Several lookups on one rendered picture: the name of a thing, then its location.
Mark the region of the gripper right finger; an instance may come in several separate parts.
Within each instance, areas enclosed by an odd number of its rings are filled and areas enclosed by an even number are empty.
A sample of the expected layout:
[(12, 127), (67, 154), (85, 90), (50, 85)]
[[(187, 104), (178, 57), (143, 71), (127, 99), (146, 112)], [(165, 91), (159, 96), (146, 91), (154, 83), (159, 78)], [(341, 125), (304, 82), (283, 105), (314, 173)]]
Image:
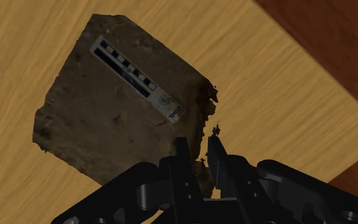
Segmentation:
[(245, 224), (358, 224), (358, 197), (267, 159), (252, 166), (209, 137), (207, 161), (222, 198), (235, 199)]

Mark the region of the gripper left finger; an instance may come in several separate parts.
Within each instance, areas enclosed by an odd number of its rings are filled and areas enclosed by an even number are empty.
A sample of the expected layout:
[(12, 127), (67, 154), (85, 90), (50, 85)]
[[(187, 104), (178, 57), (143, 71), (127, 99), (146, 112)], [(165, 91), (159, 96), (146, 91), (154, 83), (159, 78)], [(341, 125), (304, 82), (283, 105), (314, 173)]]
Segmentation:
[(54, 218), (50, 224), (141, 224), (168, 204), (153, 224), (201, 224), (203, 197), (185, 137), (158, 165), (139, 162)]

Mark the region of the brown rough stone block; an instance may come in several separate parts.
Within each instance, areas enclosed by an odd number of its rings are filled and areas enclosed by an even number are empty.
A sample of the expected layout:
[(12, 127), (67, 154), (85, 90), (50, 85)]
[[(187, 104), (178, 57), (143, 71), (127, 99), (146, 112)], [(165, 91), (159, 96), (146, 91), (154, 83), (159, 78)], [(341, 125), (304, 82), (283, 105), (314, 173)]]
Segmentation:
[(209, 198), (201, 156), (215, 86), (124, 15), (93, 14), (36, 111), (32, 140), (101, 185), (138, 162), (157, 164), (187, 139)]

